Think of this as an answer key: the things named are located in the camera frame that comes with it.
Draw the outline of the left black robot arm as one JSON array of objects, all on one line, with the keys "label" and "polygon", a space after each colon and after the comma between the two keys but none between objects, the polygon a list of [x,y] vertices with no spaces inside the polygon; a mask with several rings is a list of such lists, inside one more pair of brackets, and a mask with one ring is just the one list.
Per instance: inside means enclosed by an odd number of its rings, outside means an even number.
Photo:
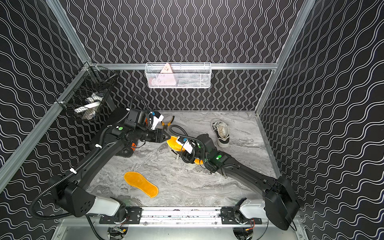
[{"label": "left black robot arm", "polygon": [[92,180],[106,163],[122,150],[134,153],[133,143],[138,141],[163,143],[171,136],[163,129],[132,129],[123,125],[105,128],[94,149],[63,176],[50,179],[53,202],[70,215],[104,215],[122,222],[126,219],[126,204],[113,198],[94,196],[86,191]]}]

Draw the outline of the black white sneaker with laces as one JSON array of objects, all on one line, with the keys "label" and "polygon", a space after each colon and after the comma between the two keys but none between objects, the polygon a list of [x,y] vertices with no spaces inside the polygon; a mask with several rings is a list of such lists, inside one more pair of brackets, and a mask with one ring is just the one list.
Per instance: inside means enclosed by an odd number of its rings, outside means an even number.
[{"label": "black white sneaker with laces", "polygon": [[170,151],[176,155],[176,159],[181,159],[183,160],[185,163],[188,162],[188,158],[187,158],[187,155],[188,153],[186,153],[186,150],[184,148],[170,148]]}]

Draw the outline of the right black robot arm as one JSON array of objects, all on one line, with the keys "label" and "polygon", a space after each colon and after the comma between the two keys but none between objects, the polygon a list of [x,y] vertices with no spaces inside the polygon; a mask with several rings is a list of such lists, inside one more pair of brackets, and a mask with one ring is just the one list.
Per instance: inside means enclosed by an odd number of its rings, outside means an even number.
[{"label": "right black robot arm", "polygon": [[219,151],[208,134],[195,140],[194,153],[211,173],[232,178],[262,195],[267,219],[281,230],[288,230],[300,209],[297,195],[283,176],[266,176],[241,164],[230,154]]}]

